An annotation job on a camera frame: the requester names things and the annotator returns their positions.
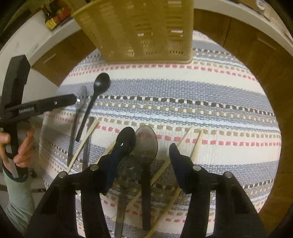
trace green sleeve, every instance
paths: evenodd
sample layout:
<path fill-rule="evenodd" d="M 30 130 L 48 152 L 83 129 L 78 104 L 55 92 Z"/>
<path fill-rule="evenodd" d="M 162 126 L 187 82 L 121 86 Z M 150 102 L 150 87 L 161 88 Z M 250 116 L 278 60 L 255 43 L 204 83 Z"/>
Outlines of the green sleeve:
<path fill-rule="evenodd" d="M 10 178 L 9 171 L 6 169 L 3 169 L 3 174 L 9 195 L 9 203 L 4 211 L 15 228 L 24 233 L 35 211 L 30 188 L 31 178 L 24 182 L 16 182 Z"/>

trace metal screw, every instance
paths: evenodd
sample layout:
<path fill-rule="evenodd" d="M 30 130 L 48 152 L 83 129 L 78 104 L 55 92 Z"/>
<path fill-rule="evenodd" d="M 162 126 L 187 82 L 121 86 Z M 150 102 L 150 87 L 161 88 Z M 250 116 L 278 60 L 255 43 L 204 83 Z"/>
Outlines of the metal screw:
<path fill-rule="evenodd" d="M 199 165 L 194 165 L 193 167 L 192 167 L 195 171 L 200 171 L 201 170 L 201 167 L 199 166 Z"/>
<path fill-rule="evenodd" d="M 232 178 L 233 177 L 233 174 L 231 173 L 231 172 L 225 172 L 225 177 L 227 177 L 227 178 Z"/>
<path fill-rule="evenodd" d="M 58 174 L 59 178 L 64 178 L 67 175 L 67 173 L 65 171 L 62 171 Z"/>
<path fill-rule="evenodd" d="M 91 171 L 96 171 L 96 170 L 98 170 L 98 169 L 99 169 L 99 166 L 96 165 L 96 164 L 93 164 L 93 165 L 90 166 L 90 170 L 91 170 Z"/>

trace table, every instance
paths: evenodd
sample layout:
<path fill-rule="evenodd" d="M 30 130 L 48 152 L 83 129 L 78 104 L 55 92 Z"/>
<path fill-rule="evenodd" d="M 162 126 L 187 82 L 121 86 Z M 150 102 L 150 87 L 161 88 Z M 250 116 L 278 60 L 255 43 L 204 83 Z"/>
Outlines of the table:
<path fill-rule="evenodd" d="M 193 32 L 193 61 L 190 64 L 106 64 L 96 50 L 66 77 L 57 94 L 77 93 L 85 85 L 93 94 L 98 74 L 107 72 L 111 86 L 91 111 L 99 119 L 91 140 L 89 163 L 93 163 L 126 126 L 136 130 L 143 123 L 158 138 L 159 151 L 151 165 L 154 173 L 167 157 L 169 145 L 178 143 L 195 125 L 183 146 L 190 156 L 200 130 L 204 130 L 197 163 L 212 173 L 232 172 L 259 211 L 266 201 L 276 175 L 281 150 L 281 134 L 274 112 L 258 81 L 233 55 L 207 36 Z M 67 169 L 67 150 L 75 107 L 45 114 L 40 137 L 40 166 L 47 186 Z M 82 152 L 73 173 L 80 172 Z M 152 222 L 160 215 L 177 187 L 172 167 L 168 167 L 152 187 Z M 129 191 L 128 199 L 140 186 Z M 114 183 L 101 195 L 108 228 L 117 210 L 119 186 Z M 179 237 L 185 222 L 190 195 L 178 200 L 160 223 L 154 237 Z M 80 197 L 76 198 L 78 231 L 84 235 Z M 211 193 L 207 234 L 215 218 L 215 194 Z M 141 204 L 125 215 L 123 235 L 143 237 Z"/>

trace hand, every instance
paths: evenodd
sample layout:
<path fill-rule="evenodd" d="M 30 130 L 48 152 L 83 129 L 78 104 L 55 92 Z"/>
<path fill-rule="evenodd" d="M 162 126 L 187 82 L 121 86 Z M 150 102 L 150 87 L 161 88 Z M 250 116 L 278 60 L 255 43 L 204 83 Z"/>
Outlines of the hand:
<path fill-rule="evenodd" d="M 34 143 L 34 129 L 31 128 L 26 133 L 27 137 L 18 148 L 18 154 L 13 158 L 14 163 L 21 168 L 25 168 L 31 161 L 33 154 L 33 143 Z M 10 135 L 5 132 L 0 132 L 0 156 L 3 159 L 3 164 L 6 169 L 11 172 L 9 159 L 6 155 L 5 144 L 10 142 Z"/>

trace basket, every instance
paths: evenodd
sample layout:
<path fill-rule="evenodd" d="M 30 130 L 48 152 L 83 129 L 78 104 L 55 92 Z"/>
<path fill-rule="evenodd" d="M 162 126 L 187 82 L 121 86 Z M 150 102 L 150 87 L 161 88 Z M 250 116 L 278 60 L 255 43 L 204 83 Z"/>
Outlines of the basket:
<path fill-rule="evenodd" d="M 192 0 L 95 0 L 73 17 L 108 62 L 192 59 Z"/>

